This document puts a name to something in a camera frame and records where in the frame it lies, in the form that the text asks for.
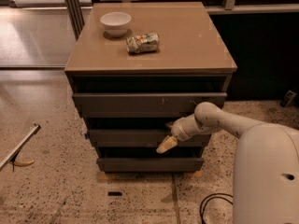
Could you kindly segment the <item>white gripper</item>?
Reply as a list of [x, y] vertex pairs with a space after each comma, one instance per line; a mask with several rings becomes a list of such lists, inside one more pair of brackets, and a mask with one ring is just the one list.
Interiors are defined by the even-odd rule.
[[195, 118], [195, 115], [177, 119], [175, 122], [167, 122], [165, 127], [171, 129], [173, 136], [168, 135], [157, 147], [156, 152], [159, 154], [163, 154], [175, 147], [178, 144], [178, 140], [187, 141], [203, 133], [202, 124]]

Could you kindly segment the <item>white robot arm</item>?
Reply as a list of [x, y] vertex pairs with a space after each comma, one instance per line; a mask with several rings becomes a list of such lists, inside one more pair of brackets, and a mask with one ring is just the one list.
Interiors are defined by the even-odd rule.
[[299, 224], [299, 131], [227, 113], [209, 102], [170, 125], [159, 153], [220, 129], [235, 136], [233, 224]]

